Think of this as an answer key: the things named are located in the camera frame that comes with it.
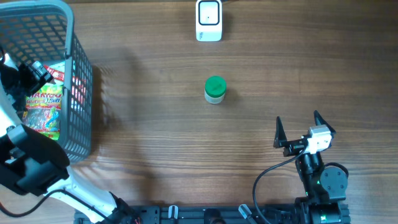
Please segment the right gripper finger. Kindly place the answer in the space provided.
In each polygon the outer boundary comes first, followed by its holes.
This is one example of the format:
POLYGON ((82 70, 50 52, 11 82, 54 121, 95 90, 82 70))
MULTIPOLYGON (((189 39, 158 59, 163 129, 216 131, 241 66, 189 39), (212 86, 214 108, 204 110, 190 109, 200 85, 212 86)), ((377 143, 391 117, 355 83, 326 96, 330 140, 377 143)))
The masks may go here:
POLYGON ((313 112, 313 115, 314 115, 315 124, 316 124, 317 126, 319 126, 319 125, 326 125, 327 128, 330 130, 332 136, 334 136, 334 135, 336 134, 335 129, 332 128, 332 127, 322 118, 321 114, 320 114, 317 110, 315 110, 315 111, 313 112))
POLYGON ((276 117, 276 129, 274 137, 274 148, 281 148, 287 145, 287 137, 285 135, 284 127, 280 117, 276 117))

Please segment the light teal tissue pack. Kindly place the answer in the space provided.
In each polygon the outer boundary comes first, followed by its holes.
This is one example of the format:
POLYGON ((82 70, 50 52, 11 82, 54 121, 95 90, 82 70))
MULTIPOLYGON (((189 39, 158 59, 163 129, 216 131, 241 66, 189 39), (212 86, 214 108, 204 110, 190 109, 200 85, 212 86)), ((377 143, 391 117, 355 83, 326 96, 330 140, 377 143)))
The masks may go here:
POLYGON ((65 61, 49 65, 49 68, 57 70, 59 72, 65 72, 65 61))

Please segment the Haribo gummy worms bag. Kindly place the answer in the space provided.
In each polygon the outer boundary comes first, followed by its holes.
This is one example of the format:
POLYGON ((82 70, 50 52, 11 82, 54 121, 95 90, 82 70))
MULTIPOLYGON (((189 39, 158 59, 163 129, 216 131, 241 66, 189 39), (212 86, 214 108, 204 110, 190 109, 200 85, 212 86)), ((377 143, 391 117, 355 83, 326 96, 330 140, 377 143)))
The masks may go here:
POLYGON ((58 140, 62 89, 62 85, 45 84, 38 92, 27 96, 22 122, 44 136, 58 140))

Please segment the green lid plastic jar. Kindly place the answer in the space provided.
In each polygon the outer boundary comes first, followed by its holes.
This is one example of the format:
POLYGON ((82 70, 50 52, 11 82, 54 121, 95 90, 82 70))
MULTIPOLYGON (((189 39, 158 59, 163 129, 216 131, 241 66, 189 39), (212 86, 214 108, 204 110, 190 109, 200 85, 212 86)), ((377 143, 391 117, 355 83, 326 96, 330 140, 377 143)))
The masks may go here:
POLYGON ((205 100, 211 104, 221 103, 226 94, 226 81, 223 77, 212 76, 205 82, 205 100))

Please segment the red snack stick packet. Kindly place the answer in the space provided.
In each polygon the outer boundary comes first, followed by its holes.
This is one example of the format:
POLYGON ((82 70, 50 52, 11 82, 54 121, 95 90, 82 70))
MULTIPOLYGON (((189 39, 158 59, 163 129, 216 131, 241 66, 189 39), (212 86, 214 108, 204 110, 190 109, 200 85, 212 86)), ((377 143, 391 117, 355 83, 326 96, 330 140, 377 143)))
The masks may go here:
MULTIPOLYGON (((50 68, 48 65, 44 66, 46 70, 53 76, 54 82, 56 85, 64 85, 65 83, 65 72, 62 72, 60 69, 50 68)), ((82 80, 76 76, 72 76, 72 82, 76 84, 79 88, 86 83, 86 80, 82 80)))

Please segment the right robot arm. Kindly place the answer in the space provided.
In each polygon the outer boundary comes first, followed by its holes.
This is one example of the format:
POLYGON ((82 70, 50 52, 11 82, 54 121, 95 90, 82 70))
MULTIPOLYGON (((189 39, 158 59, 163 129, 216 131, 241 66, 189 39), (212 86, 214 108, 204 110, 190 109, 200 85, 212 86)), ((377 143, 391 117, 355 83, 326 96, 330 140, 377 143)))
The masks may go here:
POLYGON ((306 192, 295 200, 300 223, 350 223, 346 200, 349 172, 336 162, 324 163, 321 152, 331 148, 336 131, 313 112, 315 125, 307 134, 289 141, 280 117, 276 118, 274 147, 282 148, 285 157, 294 157, 295 166, 306 192))

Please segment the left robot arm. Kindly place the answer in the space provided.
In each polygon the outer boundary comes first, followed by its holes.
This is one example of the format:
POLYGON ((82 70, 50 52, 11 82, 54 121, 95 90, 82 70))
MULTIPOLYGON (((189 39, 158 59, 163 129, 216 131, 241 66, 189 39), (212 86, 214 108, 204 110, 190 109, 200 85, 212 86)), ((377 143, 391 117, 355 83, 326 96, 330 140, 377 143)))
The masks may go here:
POLYGON ((139 215, 121 198, 101 190, 76 174, 64 150, 54 140, 24 125, 8 97, 7 89, 19 96, 38 90, 53 77, 36 62, 20 67, 6 64, 1 54, 1 185, 18 195, 41 199, 30 210, 1 212, 12 218, 36 211, 48 198, 55 198, 84 214, 92 223, 139 223, 139 215))

